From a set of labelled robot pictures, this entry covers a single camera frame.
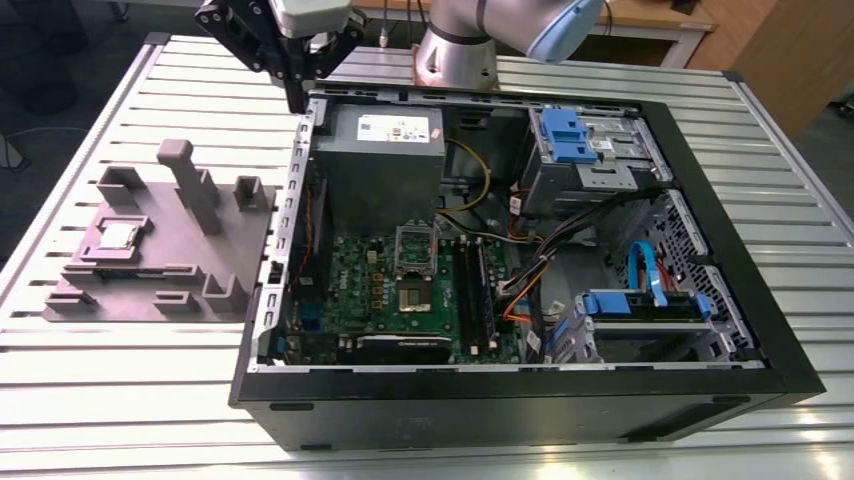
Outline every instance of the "slotted metal table surface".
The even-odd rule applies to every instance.
[[[410,84],[409,51],[359,49],[334,78]],[[69,324],[43,301],[110,165],[169,178],[166,137],[215,181],[282,186],[283,92],[211,39],[146,45],[0,274],[0,475],[149,478],[845,478],[854,471],[852,224],[749,89],[717,72],[502,58],[504,90],[666,102],[829,392],[672,445],[283,452],[226,404],[242,326]]]

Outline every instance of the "green circuit board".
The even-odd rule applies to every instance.
[[[395,236],[341,236],[334,242],[329,299],[323,305],[323,333],[399,334],[431,333],[453,340],[453,363],[518,363],[520,347],[514,332],[500,335],[498,348],[480,355],[462,351],[454,276],[456,242],[437,245],[436,275],[427,279],[395,274]],[[427,236],[405,237],[401,260],[429,262],[431,243]],[[502,245],[485,243],[490,281],[508,277]],[[405,311],[417,304],[426,311]],[[313,364],[329,364],[334,355],[335,335],[306,339],[305,358]]]

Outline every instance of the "blue plastic clip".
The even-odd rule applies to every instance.
[[[646,264],[646,284],[648,288],[653,291],[653,297],[656,298],[656,306],[668,306],[668,297],[665,296],[665,289],[662,288],[662,276],[658,273],[656,267],[656,251],[650,242],[638,240],[632,244],[629,248],[629,288],[640,288],[638,279],[638,253],[644,254],[644,261]]]
[[[706,295],[698,293],[697,295],[694,295],[694,301],[697,302],[697,308],[700,308],[700,318],[706,320],[709,317],[712,317],[712,312],[714,311],[712,300]]]
[[[588,315],[614,315],[632,313],[629,298],[622,292],[590,292],[582,296]]]
[[[596,163],[597,152],[588,146],[588,127],[573,110],[544,110],[544,133],[557,163]]]

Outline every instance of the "cable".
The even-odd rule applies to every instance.
[[[510,316],[510,314],[513,313],[513,307],[517,306],[517,304],[522,300],[522,297],[525,297],[525,294],[529,293],[529,290],[532,290],[532,288],[534,288],[534,284],[537,283],[540,278],[544,276],[544,273],[546,273],[546,268],[544,268],[540,271],[540,273],[534,276],[534,278],[532,278],[532,281],[529,282],[529,284],[525,286],[525,288],[520,292],[520,295],[517,295],[517,298],[514,298],[513,302],[510,302],[510,304],[508,305],[508,308],[505,309],[505,313],[502,314],[502,318],[506,319]]]
[[[481,192],[481,195],[478,195],[478,198],[476,198],[466,205],[461,205],[460,207],[440,209],[440,213],[452,213],[452,212],[462,212],[464,210],[469,210],[472,207],[474,207],[484,201],[488,194],[490,193],[492,172],[490,172],[490,167],[488,167],[486,162],[484,161],[484,158],[481,157],[481,155],[478,155],[478,152],[476,152],[469,145],[466,145],[464,142],[453,138],[446,138],[445,140],[453,143],[454,145],[460,146],[464,150],[469,152],[469,155],[472,155],[474,159],[478,161],[478,165],[481,165],[481,169],[484,170],[484,191]]]
[[[508,315],[505,320],[513,320],[514,322],[532,323],[532,318],[525,315]]]
[[[510,196],[518,197],[520,195],[522,195],[524,193],[529,193],[530,191],[532,191],[530,188],[524,188],[522,190],[513,192]],[[520,220],[520,215],[514,215],[513,212],[510,212],[510,215],[512,215],[512,218],[510,218],[510,224],[508,225],[508,236],[514,240],[528,240],[529,237],[524,235],[517,235],[513,228],[514,225],[517,224],[517,220]],[[544,237],[541,235],[537,235],[534,239],[541,243],[544,241]]]
[[[677,291],[677,284],[673,281],[673,277],[670,276],[670,272],[668,271],[668,267],[665,267],[665,262],[661,258],[656,259],[656,267],[658,268],[658,272],[662,276],[662,280],[665,281],[665,288],[669,291]]]
[[[299,277],[303,275],[303,270],[306,269],[306,265],[309,264],[309,258],[311,258],[311,246],[314,243],[314,231],[311,227],[311,188],[306,186],[306,236],[309,237],[309,244],[306,246],[306,256],[303,257],[303,263],[299,264],[299,270],[297,270],[297,275],[291,279],[291,283],[289,284],[289,292],[291,288],[294,288],[294,282],[298,281]]]
[[[469,195],[468,194],[464,194],[464,201],[469,202]],[[469,210],[466,210],[466,213],[469,213],[469,215],[472,215],[474,217],[474,219],[478,221],[478,223],[481,224],[481,227],[484,228],[485,231],[488,231],[488,232],[493,231],[493,229],[490,228],[490,224],[486,222],[486,219],[484,218],[484,216],[478,212],[477,208],[470,208]]]
[[[448,213],[440,212],[438,215],[442,216],[442,218],[445,218],[449,221],[452,226],[454,228],[457,228],[464,233],[468,233],[470,235],[478,235],[478,236],[482,236],[482,237],[490,237],[490,238],[494,238],[494,239],[501,240],[502,242],[508,242],[508,243],[520,243],[520,244],[528,244],[529,243],[529,242],[522,241],[522,240],[514,240],[513,238],[502,237],[501,235],[497,235],[497,234],[490,233],[490,232],[480,232],[477,230],[473,230],[472,228],[466,227],[462,223],[460,223],[457,220],[454,220],[454,218]]]
[[[394,25],[391,26],[391,30],[389,30],[389,37],[391,37],[391,34],[395,31],[395,28],[398,28],[398,25],[401,25],[401,20],[395,20]]]
[[[537,351],[537,363],[544,363],[546,360],[546,319],[544,318],[544,306],[542,303],[542,289],[544,284],[538,282],[529,292],[529,310],[532,311],[532,323],[533,328],[537,330],[534,333],[541,339],[541,348]]]
[[[508,291],[512,289],[526,277],[538,271],[544,264],[549,263],[558,251],[558,247],[564,243],[562,238],[565,237],[568,240],[572,240],[578,232],[590,227],[593,224],[590,220],[592,217],[604,215],[625,202],[654,198],[661,192],[661,187],[650,187],[636,192],[618,193],[565,220],[561,225],[558,225],[556,231],[546,237],[546,240],[540,244],[537,252],[534,253],[534,263],[508,280],[504,290]]]
[[[668,297],[665,296],[665,289],[662,288],[664,279],[656,261],[656,249],[653,248],[653,244],[646,240],[636,240],[629,247],[629,273],[626,274],[629,277],[629,288],[641,288],[638,255],[644,256],[644,265],[646,270],[646,287],[644,290],[649,290],[653,293],[653,297],[656,297],[656,305],[666,307]]]

